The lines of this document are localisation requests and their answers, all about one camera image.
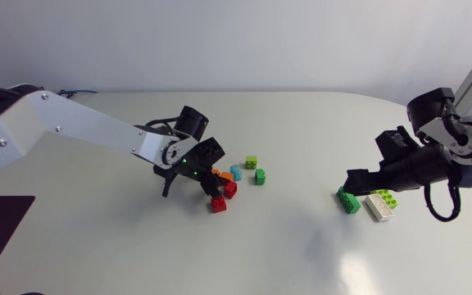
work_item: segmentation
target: green lego brick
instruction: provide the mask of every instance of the green lego brick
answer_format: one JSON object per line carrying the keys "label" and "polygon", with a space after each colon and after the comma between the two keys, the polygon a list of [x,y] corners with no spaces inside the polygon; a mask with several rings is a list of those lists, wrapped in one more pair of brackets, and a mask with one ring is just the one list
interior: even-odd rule
{"label": "green lego brick", "polygon": [[254,176],[256,179],[256,185],[263,185],[266,181],[266,173],[263,169],[256,169],[256,175]]}
{"label": "green lego brick", "polygon": [[336,195],[340,199],[343,209],[345,209],[347,214],[355,214],[361,208],[361,204],[356,197],[350,193],[345,193],[343,187],[340,187]]}
{"label": "green lego brick", "polygon": [[389,206],[389,208],[394,209],[398,206],[397,200],[394,199],[392,194],[387,190],[387,189],[377,189],[375,191],[372,191],[370,193],[377,193],[380,196],[382,196],[383,200]]}
{"label": "green lego brick", "polygon": [[245,157],[245,169],[256,169],[258,165],[257,157]]}

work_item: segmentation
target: white table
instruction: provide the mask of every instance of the white table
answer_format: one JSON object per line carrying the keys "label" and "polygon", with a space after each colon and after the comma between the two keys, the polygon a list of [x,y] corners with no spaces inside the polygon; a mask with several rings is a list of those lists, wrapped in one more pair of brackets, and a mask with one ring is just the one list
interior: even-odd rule
{"label": "white table", "polygon": [[[0,256],[2,294],[469,294],[472,189],[461,216],[436,221],[422,190],[395,193],[378,223],[365,203],[347,215],[334,193],[347,169],[378,169],[374,139],[406,108],[346,93],[102,93],[77,102],[130,124],[210,120],[228,170],[258,156],[264,186],[243,170],[228,210],[210,213],[199,183],[178,177],[168,198],[145,161],[48,134],[0,171],[0,195],[36,202]],[[433,202],[447,214],[445,183]]]}

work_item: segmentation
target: white lego brick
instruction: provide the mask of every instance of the white lego brick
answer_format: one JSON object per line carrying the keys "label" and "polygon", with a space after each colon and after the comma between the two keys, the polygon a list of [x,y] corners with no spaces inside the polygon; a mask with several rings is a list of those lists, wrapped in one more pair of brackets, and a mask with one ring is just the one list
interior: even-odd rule
{"label": "white lego brick", "polygon": [[391,208],[387,206],[382,196],[377,193],[368,195],[365,198],[365,202],[378,221],[390,220],[394,216]]}

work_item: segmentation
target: red lego brick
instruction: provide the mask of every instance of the red lego brick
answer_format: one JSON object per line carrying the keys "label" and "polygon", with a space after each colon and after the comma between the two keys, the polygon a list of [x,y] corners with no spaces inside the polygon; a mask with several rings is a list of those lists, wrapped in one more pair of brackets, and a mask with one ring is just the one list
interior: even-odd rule
{"label": "red lego brick", "polygon": [[222,196],[212,198],[211,203],[212,203],[212,211],[214,213],[227,210],[227,204],[225,204],[225,199],[223,199]]}
{"label": "red lego brick", "polygon": [[236,194],[236,191],[238,191],[238,185],[234,181],[229,181],[229,183],[225,185],[223,194],[229,199],[232,199]]}
{"label": "red lego brick", "polygon": [[234,180],[234,175],[230,174],[229,172],[221,172],[220,179],[224,184],[228,184],[229,181]]}

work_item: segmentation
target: orange lego brick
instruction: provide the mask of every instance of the orange lego brick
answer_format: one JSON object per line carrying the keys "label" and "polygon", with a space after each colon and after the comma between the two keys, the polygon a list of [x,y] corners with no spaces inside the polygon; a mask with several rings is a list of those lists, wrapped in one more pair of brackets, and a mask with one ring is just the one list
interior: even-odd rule
{"label": "orange lego brick", "polygon": [[230,174],[229,172],[221,172],[220,178],[224,184],[227,184],[229,181],[234,181],[234,175]]}

